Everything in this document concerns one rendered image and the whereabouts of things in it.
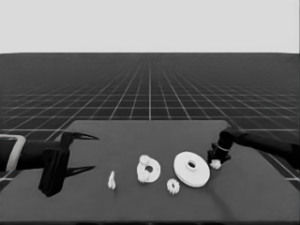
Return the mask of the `white round carrier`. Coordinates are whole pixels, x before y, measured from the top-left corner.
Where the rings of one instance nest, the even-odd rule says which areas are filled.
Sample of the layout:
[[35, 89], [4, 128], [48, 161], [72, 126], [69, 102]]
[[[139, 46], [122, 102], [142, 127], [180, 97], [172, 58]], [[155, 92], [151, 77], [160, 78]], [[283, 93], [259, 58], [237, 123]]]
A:
[[139, 163], [137, 165], [137, 176], [138, 176], [138, 173], [141, 173], [144, 171], [150, 172], [150, 177], [149, 177], [148, 183], [156, 182], [159, 179], [160, 172], [161, 172], [160, 164], [158, 163], [157, 160], [155, 160], [154, 158], [151, 158], [150, 163], [147, 166], [144, 166], [140, 163], [140, 160], [139, 160]]

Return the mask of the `large thick white disc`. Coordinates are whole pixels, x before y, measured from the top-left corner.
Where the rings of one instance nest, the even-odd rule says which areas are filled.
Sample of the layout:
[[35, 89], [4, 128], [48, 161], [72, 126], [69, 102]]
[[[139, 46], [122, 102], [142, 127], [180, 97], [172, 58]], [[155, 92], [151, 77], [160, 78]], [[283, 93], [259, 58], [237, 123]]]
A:
[[206, 161], [193, 152], [181, 152], [174, 158], [173, 169], [176, 176], [193, 188], [203, 187], [210, 178]]

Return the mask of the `small white T-shaped piece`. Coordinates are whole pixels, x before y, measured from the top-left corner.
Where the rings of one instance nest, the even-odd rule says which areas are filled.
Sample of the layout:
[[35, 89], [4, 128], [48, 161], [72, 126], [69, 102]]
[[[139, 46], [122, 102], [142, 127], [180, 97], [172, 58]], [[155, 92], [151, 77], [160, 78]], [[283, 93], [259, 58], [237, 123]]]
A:
[[108, 187], [111, 189], [116, 188], [115, 180], [114, 180], [114, 172], [111, 172], [108, 180]]

